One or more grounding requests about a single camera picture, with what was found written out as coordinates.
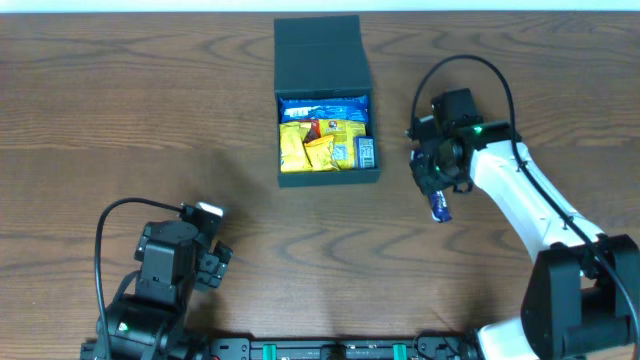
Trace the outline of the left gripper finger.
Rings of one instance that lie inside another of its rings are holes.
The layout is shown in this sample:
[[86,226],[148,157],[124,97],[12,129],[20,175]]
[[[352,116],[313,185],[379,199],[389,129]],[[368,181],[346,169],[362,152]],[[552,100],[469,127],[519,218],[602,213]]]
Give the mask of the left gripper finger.
[[220,278],[216,274],[219,259],[211,253],[202,253],[196,261],[195,285],[197,291],[208,291],[220,285]]
[[214,276],[221,280],[226,274],[229,262],[233,257],[233,250],[219,241],[214,247],[213,255],[218,259],[218,263],[214,269]]

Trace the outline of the purple chocolate bar wrapper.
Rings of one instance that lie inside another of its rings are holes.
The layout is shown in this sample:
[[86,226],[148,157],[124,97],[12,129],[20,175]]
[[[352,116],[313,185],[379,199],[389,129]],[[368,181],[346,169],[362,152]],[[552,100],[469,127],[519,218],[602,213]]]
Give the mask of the purple chocolate bar wrapper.
[[431,215],[435,222],[446,223],[452,220],[444,193],[439,190],[427,196]]

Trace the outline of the small blue card box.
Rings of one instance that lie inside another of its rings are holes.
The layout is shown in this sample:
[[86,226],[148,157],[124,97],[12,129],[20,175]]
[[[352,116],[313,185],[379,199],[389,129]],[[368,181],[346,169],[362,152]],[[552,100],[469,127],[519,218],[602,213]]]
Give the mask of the small blue card box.
[[370,136],[357,136],[354,139],[355,160],[358,169],[375,167],[374,139]]

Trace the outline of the large yellow Hacks candy bag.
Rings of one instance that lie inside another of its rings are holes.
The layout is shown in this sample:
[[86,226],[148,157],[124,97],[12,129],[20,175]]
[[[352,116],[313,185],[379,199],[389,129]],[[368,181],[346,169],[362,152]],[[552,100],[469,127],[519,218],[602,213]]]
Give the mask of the large yellow Hacks candy bag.
[[318,127],[322,137],[334,136],[332,158],[338,168],[355,168],[355,138],[366,135],[366,124],[353,120],[320,119]]

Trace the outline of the blue cookie wrapper bar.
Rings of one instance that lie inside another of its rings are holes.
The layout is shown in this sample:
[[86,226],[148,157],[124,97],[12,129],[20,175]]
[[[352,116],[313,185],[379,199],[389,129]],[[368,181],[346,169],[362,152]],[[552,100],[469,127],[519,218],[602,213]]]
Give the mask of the blue cookie wrapper bar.
[[366,95],[327,99],[280,99],[283,123],[302,120],[337,119],[369,122],[369,99]]

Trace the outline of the small yellow orange snack packet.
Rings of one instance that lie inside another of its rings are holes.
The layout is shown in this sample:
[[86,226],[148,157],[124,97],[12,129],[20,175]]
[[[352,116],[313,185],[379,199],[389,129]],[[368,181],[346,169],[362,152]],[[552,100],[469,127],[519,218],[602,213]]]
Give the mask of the small yellow orange snack packet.
[[315,172],[338,170],[333,159],[334,136],[327,135],[312,140],[304,145],[312,170]]

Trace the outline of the red snack packet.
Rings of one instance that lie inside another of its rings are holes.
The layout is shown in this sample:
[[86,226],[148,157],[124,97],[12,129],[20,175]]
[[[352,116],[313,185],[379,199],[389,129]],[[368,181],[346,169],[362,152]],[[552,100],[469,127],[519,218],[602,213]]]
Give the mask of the red snack packet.
[[319,130],[319,122],[317,120],[305,120],[303,122],[304,128],[308,128],[308,132],[304,136],[303,142],[309,143],[321,137]]

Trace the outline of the yellow snack bar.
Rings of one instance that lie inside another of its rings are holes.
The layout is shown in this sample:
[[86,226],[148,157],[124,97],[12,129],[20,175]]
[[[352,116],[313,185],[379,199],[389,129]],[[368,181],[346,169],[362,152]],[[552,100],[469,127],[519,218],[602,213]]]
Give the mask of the yellow snack bar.
[[280,171],[282,173],[300,173],[312,170],[304,146],[304,140],[310,130],[310,122],[292,121],[279,125]]

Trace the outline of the black gift box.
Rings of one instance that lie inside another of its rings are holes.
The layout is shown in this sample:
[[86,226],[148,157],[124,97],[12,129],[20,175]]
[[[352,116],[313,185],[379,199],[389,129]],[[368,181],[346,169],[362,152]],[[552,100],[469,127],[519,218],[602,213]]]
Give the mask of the black gift box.
[[281,102],[290,99],[368,98],[367,135],[374,165],[333,172],[277,173],[281,188],[368,184],[381,173],[373,80],[357,15],[274,20],[274,96],[277,121]]

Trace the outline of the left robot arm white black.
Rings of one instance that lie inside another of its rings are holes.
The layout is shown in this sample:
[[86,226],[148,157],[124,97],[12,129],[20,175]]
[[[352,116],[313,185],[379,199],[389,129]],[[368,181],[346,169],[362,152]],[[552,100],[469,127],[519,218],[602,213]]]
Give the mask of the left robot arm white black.
[[[139,203],[173,211],[176,220],[148,222],[135,248],[140,268],[126,275],[105,302],[101,250],[104,225],[115,208]],[[205,335],[184,328],[193,291],[220,286],[233,251],[214,238],[224,211],[199,202],[176,207],[143,198],[124,198],[99,217],[94,244],[94,281],[99,310],[97,339],[81,346],[83,359],[208,359]]]

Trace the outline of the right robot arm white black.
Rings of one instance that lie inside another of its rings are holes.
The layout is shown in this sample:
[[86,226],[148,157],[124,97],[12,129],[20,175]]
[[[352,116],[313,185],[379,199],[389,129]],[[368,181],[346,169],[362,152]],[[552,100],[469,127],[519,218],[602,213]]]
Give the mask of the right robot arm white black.
[[513,122],[485,122],[468,89],[431,101],[408,137],[430,197],[484,191],[534,264],[519,315],[475,332],[464,359],[578,359],[639,343],[639,248],[582,216],[544,176]]

